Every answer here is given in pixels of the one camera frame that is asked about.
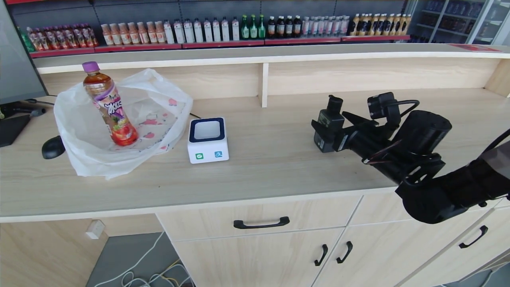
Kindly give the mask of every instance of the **purple bottle cap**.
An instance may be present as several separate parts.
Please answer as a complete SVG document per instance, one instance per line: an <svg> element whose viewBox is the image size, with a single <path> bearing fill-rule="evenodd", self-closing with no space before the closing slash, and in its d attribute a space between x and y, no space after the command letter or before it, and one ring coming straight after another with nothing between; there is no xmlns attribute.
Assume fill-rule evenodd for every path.
<svg viewBox="0 0 510 287"><path fill-rule="evenodd" d="M87 73L91 73L93 71L99 71L99 65L97 62L85 62L82 64L83 70Z"/></svg>

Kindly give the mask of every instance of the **monitor stand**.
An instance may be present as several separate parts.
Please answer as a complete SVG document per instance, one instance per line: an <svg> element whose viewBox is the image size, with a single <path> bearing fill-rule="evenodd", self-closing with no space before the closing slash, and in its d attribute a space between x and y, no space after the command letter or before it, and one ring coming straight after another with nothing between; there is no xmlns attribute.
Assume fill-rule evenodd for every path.
<svg viewBox="0 0 510 287"><path fill-rule="evenodd" d="M1 120L0 148L12 145L29 121L29 114Z"/></svg>

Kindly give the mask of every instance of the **gray floor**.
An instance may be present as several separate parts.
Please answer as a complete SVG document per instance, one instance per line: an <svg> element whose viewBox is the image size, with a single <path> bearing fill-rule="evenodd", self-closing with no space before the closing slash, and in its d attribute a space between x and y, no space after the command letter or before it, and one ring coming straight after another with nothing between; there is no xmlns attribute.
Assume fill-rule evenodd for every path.
<svg viewBox="0 0 510 287"><path fill-rule="evenodd" d="M110 237L90 275L87 287L112 279L133 266L142 255L149 250L160 233ZM178 259L170 240L163 235L156 247L133 269L135 277L149 280L152 274L160 273ZM447 287L480 287L489 272L478 273L463 282L445 284ZM167 277L175 278L179 284L188 277L185 271L177 267L169 270ZM121 278L101 285L100 287L120 287ZM132 287L142 286L142 282L133 283ZM510 264L501 268L491 276L486 287L509 287ZM151 287L170 287L166 281L158 279Z"/></svg>

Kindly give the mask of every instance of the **monitor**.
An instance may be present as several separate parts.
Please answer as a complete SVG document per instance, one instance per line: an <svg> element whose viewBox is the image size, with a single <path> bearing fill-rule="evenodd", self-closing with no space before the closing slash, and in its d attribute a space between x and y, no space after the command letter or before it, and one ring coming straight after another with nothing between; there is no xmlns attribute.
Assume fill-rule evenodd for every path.
<svg viewBox="0 0 510 287"><path fill-rule="evenodd" d="M48 95L8 8L0 0L0 104Z"/></svg>

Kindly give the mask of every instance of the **black drawer handle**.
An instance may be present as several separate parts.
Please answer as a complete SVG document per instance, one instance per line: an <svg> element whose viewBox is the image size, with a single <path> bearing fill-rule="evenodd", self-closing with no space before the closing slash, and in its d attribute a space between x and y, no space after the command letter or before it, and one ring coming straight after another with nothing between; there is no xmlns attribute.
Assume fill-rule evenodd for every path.
<svg viewBox="0 0 510 287"><path fill-rule="evenodd" d="M477 239L475 239L475 241L473 241L473 242L471 242L470 244L467 244L467 245L466 245L466 244L464 244L464 243L461 243L461 244L459 244L458 246L459 246L461 249L464 249L464 248L468 248L468 247L470 247L471 245L475 244L475 242L477 242L480 238L482 238L482 236L484 236L484 235L487 233L487 231L489 230L489 228L488 228L487 226L485 226L485 225L482 225L482 227L480 227L480 230L481 230L481 234L480 234L480 236L479 236Z"/></svg>
<svg viewBox="0 0 510 287"><path fill-rule="evenodd" d="M350 252L352 251L352 242L347 241L346 245L347 245L347 253L345 253L344 259L341 259L340 257L337 258L338 264L345 262L345 259L347 259L347 256L349 256Z"/></svg>
<svg viewBox="0 0 510 287"><path fill-rule="evenodd" d="M317 259L315 259L315 266L321 265L322 261L324 260L324 257L326 257L326 254L327 254L327 245L323 244L322 245L322 257L320 258L320 261L317 261Z"/></svg>
<svg viewBox="0 0 510 287"><path fill-rule="evenodd" d="M278 227L278 226L284 226L290 223L290 219L288 216L280 217L280 222L275 224L268 224L268 225L244 225L244 222L242 220L234 220L234 227L237 229L255 229L255 228L269 228L269 227Z"/></svg>

